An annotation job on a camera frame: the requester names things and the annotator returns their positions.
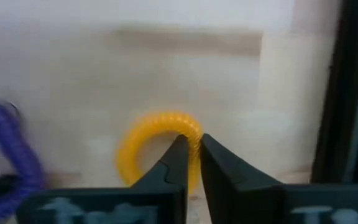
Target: black frame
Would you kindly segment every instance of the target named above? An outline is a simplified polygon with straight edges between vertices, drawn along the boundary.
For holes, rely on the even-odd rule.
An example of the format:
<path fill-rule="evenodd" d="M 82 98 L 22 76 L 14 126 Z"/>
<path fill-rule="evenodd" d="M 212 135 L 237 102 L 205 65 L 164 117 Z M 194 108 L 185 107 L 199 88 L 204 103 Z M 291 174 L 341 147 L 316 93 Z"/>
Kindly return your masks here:
<path fill-rule="evenodd" d="M 358 183 L 358 0 L 344 0 L 311 181 Z"/>

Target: blurry background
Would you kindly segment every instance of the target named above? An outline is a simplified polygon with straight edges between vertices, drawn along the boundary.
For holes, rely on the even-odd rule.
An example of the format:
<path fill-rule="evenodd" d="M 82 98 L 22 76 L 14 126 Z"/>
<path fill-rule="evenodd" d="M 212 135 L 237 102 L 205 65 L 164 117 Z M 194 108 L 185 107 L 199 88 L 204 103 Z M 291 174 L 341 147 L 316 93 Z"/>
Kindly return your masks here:
<path fill-rule="evenodd" d="M 56 187 L 124 186 L 120 138 L 150 110 L 195 116 L 284 182 L 307 182 L 338 0 L 0 0 L 0 98 Z M 148 169 L 174 136 L 142 159 Z M 9 164 L 0 156 L 0 173 Z M 205 196 L 189 223 L 209 223 Z"/>

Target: purple coiled cord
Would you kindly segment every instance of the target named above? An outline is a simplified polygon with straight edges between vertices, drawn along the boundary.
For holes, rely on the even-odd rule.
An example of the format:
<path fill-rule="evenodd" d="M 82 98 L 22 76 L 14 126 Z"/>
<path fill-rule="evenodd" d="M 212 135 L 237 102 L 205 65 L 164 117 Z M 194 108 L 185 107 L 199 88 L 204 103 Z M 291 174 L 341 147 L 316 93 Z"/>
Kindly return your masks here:
<path fill-rule="evenodd" d="M 0 220 L 12 215 L 23 199 L 44 186 L 39 160 L 24 140 L 18 120 L 0 104 L 0 148 L 19 176 L 19 184 L 0 198 Z"/>

